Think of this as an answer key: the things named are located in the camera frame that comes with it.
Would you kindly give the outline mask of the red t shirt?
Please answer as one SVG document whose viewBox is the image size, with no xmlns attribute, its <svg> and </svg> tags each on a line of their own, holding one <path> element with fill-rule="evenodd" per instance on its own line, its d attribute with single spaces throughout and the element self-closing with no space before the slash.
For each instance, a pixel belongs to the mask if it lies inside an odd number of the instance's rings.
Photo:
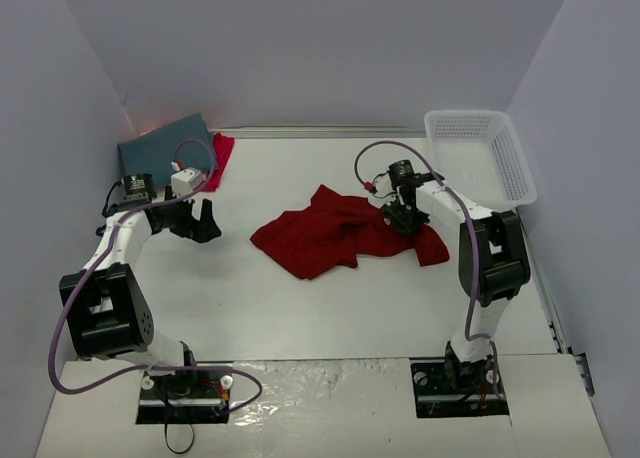
<svg viewBox="0 0 640 458">
<path fill-rule="evenodd" d="M 202 189 L 203 192 L 215 192 L 219 188 L 235 147 L 235 139 L 220 132 L 211 133 L 211 141 L 216 154 L 217 168 L 206 173 L 207 183 Z"/>
<path fill-rule="evenodd" d="M 313 280 L 333 268 L 356 268 L 360 255 L 393 257 L 414 250 L 422 267 L 445 263 L 449 251 L 439 235 L 421 225 L 406 236 L 384 221 L 364 197 L 344 196 L 321 185 L 302 210 L 285 211 L 257 229 L 251 243 L 298 279 Z"/>
</svg>

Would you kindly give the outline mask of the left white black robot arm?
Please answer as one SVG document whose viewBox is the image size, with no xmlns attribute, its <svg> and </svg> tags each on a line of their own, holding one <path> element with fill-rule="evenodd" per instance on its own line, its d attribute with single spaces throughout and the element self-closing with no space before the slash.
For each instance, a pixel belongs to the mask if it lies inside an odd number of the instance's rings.
<svg viewBox="0 0 640 458">
<path fill-rule="evenodd" d="M 83 360 L 122 360 L 166 374 L 169 389 L 189 396 L 200 387 L 202 373 L 185 343 L 156 329 L 134 268 L 145 243 L 164 230 L 199 244 L 220 237 L 210 200 L 202 201 L 198 216 L 193 214 L 193 198 L 205 176 L 195 168 L 175 172 L 162 200 L 149 174 L 128 175 L 121 184 L 119 202 L 108 203 L 103 212 L 96 252 L 59 283 L 71 340 Z"/>
</svg>

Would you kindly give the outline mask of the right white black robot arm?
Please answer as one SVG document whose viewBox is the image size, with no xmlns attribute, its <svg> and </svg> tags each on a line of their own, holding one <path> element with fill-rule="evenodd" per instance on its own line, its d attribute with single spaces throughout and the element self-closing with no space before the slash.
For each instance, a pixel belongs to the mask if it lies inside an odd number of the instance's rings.
<svg viewBox="0 0 640 458">
<path fill-rule="evenodd" d="M 531 277 L 521 221 L 453 191 L 437 173 L 417 173 L 408 160 L 391 164 L 392 200 L 381 207 L 385 221 L 408 236 L 421 225 L 443 225 L 458 237 L 458 278 L 469 297 L 460 328 L 447 343 L 446 384 L 465 391 L 479 366 L 494 363 L 493 336 L 507 305 Z"/>
</svg>

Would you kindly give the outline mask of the folded teal t shirt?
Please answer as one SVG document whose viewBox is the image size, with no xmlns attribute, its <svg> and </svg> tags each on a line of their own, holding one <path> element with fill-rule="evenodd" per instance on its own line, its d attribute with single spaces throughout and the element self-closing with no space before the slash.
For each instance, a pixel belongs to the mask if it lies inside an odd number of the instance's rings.
<svg viewBox="0 0 640 458">
<path fill-rule="evenodd" d="M 213 147 L 213 136 L 200 113 L 181 118 L 139 138 L 117 145 L 123 174 L 150 174 L 156 188 L 170 183 L 174 169 L 174 153 L 188 139 L 196 139 Z"/>
</svg>

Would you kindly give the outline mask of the folded red t shirt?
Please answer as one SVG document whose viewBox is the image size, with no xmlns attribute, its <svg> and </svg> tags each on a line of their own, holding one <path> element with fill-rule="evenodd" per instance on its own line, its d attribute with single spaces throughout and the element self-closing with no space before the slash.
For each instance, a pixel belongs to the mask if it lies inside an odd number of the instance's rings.
<svg viewBox="0 0 640 458">
<path fill-rule="evenodd" d="M 220 132 L 211 133 L 211 141 L 216 154 L 217 168 L 206 173 L 207 183 L 202 189 L 203 192 L 215 192 L 219 188 L 235 147 L 235 139 Z"/>
</svg>

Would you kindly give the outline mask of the white plastic basket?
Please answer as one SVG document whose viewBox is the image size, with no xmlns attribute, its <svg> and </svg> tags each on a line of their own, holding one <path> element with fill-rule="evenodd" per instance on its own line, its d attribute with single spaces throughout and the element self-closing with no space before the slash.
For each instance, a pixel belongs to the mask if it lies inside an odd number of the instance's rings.
<svg viewBox="0 0 640 458">
<path fill-rule="evenodd" d="M 496 211 L 536 201 L 521 142 L 505 113 L 430 111 L 424 124 L 435 168 L 452 188 Z"/>
</svg>

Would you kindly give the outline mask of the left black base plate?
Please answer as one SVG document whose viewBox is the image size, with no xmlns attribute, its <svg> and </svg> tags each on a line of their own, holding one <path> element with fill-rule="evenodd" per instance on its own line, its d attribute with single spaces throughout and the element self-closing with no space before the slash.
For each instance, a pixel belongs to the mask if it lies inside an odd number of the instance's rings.
<svg viewBox="0 0 640 458">
<path fill-rule="evenodd" d="M 229 373 L 219 371 L 188 371 L 165 375 L 144 373 L 136 424 L 227 423 L 233 383 Z"/>
</svg>

